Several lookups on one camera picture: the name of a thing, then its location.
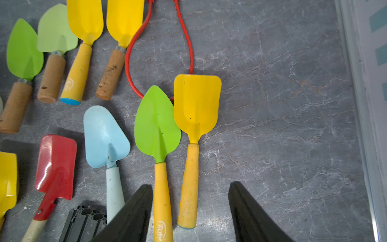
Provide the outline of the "green plastic shovel yellow handle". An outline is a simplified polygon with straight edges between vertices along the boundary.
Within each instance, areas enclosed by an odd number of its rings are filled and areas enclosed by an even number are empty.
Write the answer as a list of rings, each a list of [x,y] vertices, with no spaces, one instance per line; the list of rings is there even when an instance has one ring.
[[[181,132],[173,117],[173,105],[154,85],[144,95],[135,118],[135,142],[141,152],[155,159],[154,241],[172,242],[173,226],[166,156],[180,143]]]

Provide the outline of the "yellow plastic shovel blue cap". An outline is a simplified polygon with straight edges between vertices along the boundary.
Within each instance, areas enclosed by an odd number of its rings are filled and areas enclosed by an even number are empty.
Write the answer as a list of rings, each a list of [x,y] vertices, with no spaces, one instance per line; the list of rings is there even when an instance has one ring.
[[[67,1],[71,31],[83,42],[69,71],[60,100],[80,105],[89,73],[93,43],[104,28],[102,2],[98,0]]]

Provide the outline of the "light blue plastic shovel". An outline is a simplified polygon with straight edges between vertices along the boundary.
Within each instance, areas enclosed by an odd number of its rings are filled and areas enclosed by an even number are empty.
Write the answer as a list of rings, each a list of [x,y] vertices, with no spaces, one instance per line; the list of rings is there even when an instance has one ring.
[[[108,109],[95,105],[83,117],[87,163],[92,168],[106,166],[107,222],[124,207],[125,200],[117,161],[128,156],[131,144]]]

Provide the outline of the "bright green trowel wooden handle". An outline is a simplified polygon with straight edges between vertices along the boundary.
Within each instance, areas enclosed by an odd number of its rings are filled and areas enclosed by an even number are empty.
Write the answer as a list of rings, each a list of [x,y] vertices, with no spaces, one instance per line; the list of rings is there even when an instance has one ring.
[[[37,33],[31,25],[20,18],[16,21],[7,45],[7,66],[19,78],[1,114],[1,132],[18,133],[30,102],[33,79],[41,72],[43,52],[37,49]]]

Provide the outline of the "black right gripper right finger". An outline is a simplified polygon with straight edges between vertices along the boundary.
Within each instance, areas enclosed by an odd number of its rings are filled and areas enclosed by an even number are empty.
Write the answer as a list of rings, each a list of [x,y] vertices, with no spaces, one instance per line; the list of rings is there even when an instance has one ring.
[[[228,199],[238,242],[291,242],[239,181],[230,184]]]

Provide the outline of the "red trowel wooden handle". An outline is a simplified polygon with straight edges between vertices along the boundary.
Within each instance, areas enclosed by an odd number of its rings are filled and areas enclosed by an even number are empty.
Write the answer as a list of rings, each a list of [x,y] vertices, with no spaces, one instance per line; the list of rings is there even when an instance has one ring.
[[[23,242],[37,241],[56,206],[56,199],[72,199],[76,155],[77,143],[73,139],[53,134],[41,139],[35,189],[45,193],[45,196],[22,239]]]

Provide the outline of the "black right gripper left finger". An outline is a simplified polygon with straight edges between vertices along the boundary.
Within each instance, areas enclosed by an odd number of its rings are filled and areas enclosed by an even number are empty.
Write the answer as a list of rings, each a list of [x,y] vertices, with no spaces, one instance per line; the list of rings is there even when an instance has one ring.
[[[146,241],[153,203],[153,189],[144,184],[126,202],[114,219],[97,235],[93,242]]]

